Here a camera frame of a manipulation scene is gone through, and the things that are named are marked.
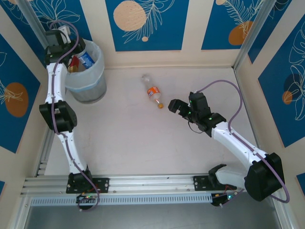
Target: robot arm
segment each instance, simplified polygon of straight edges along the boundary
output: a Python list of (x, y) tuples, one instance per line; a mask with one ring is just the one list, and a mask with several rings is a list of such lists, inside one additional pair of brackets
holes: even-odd
[(45, 62), (48, 70), (48, 94), (45, 104), (39, 106), (40, 113), (48, 124), (49, 128), (55, 132), (53, 119), (51, 115), (52, 102), (54, 100), (55, 123), (63, 148), (65, 150), (67, 159), (69, 161), (69, 179), (67, 185), (67, 193), (82, 193), (92, 186), (81, 174), (85, 174), (89, 180), (92, 180), (92, 175), (88, 169), (87, 163), (82, 158), (78, 151), (76, 142), (74, 140), (74, 128), (77, 125), (77, 117), (73, 109), (65, 101), (65, 80), (68, 74), (67, 66), (72, 56), (80, 53), (85, 48), (83, 39), (79, 39), (77, 48), (73, 52), (63, 58), (56, 66), (56, 62), (68, 50), (75, 45), (75, 40), (70, 40), (67, 29), (55, 29), (46, 32), (49, 42), (49, 52), (45, 56)]
[[(52, 103), (52, 92), (51, 92), (51, 86), (52, 86), (52, 74), (54, 69), (55, 63), (50, 63), (47, 66), (48, 75), (49, 75), (49, 81), (48, 81), (48, 94), (47, 98), (45, 100), (45, 104), (41, 106), (47, 107), (50, 106)], [(55, 102), (55, 118), (57, 124), (57, 128), (60, 133), (63, 133), (65, 136), (67, 136), (68, 145), (70, 149), (70, 153), (72, 155), (72, 158), (74, 159), (74, 162), (78, 165), (78, 167), (85, 171), (87, 168), (87, 164), (85, 160), (82, 158), (81, 154), (78, 152), (78, 148), (76, 146), (76, 142), (74, 140), (74, 130), (75, 126), (77, 125), (77, 118), (74, 111), (70, 108), (70, 106), (65, 102), (65, 80), (67, 76), (67, 67), (65, 64), (60, 63), (56, 67), (55, 77), (54, 77), (54, 102)], [(52, 127), (52, 121), (49, 119), (48, 124), (51, 126), (50, 129), (53, 129)], [(63, 135), (57, 135), (60, 139), (63, 148), (65, 150), (67, 159), (69, 161), (69, 171), (73, 174), (78, 174), (79, 170), (75, 167), (74, 163), (70, 160), (70, 156), (67, 151), (66, 143), (65, 143), (65, 137)]]
[(243, 164), (244, 169), (223, 164), (211, 169), (209, 181), (213, 186), (229, 184), (245, 188), (248, 194), (258, 201), (262, 201), (282, 187), (259, 156), (264, 158), (284, 181), (281, 158), (275, 153), (269, 155), (256, 148), (235, 130), (230, 131), (224, 117), (218, 113), (211, 113), (203, 93), (190, 93), (189, 105), (178, 99), (171, 100), (168, 108), (174, 113), (179, 110), (179, 115), (188, 122), (195, 123), (202, 132), (227, 147)]

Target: plastic bottle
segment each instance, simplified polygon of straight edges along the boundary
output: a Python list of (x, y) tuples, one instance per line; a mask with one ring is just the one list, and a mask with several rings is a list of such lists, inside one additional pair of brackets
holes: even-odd
[(156, 103), (160, 109), (162, 109), (164, 106), (161, 102), (161, 92), (154, 84), (152, 78), (149, 75), (145, 74), (142, 76), (142, 81), (145, 84), (149, 99)]
[(95, 63), (91, 56), (86, 52), (86, 49), (84, 49), (81, 53), (77, 54), (77, 58), (80, 60), (80, 62), (84, 65), (86, 69), (92, 67), (92, 65), (94, 65)]

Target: bottle label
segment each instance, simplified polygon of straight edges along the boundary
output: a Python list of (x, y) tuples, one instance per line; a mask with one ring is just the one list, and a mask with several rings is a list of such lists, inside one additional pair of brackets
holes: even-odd
[(84, 65), (86, 69), (92, 67), (94, 65), (94, 60), (91, 58), (91, 56), (85, 52), (81, 57), (78, 58), (80, 62)]
[(149, 97), (151, 97), (153, 94), (160, 93), (159, 89), (157, 87), (151, 87), (148, 89), (147, 94)]

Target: white trash bin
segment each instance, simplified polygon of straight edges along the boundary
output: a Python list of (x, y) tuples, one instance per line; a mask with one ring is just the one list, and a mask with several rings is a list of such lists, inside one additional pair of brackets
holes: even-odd
[(86, 52), (95, 61), (95, 64), (79, 73), (68, 73), (66, 88), (73, 97), (85, 104), (94, 103), (103, 98), (107, 91), (104, 77), (104, 55), (94, 42), (85, 40)]

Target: floor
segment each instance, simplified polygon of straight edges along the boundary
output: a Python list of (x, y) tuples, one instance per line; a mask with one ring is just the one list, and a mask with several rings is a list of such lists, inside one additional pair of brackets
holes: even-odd
[(278, 229), (270, 198), (244, 193), (224, 206), (161, 204), (99, 206), (90, 213), (72, 207), (31, 207), (26, 229)]
[[(141, 76), (148, 73), (162, 92), (164, 108), (149, 101)], [(167, 108), (172, 99), (188, 100), (190, 91), (226, 79), (231, 68), (131, 68), (106, 70), (107, 93), (94, 104), (81, 104), (68, 92), (66, 101), (78, 117), (74, 129), (79, 152), (92, 174), (144, 175), (206, 173), (220, 164), (241, 166), (224, 146), (205, 133), (192, 132), (187, 121)], [(204, 91), (212, 112), (229, 120), (239, 106), (236, 90), (218, 83)], [(253, 144), (244, 107), (232, 124)], [(57, 137), (45, 175), (67, 175), (68, 162)]]

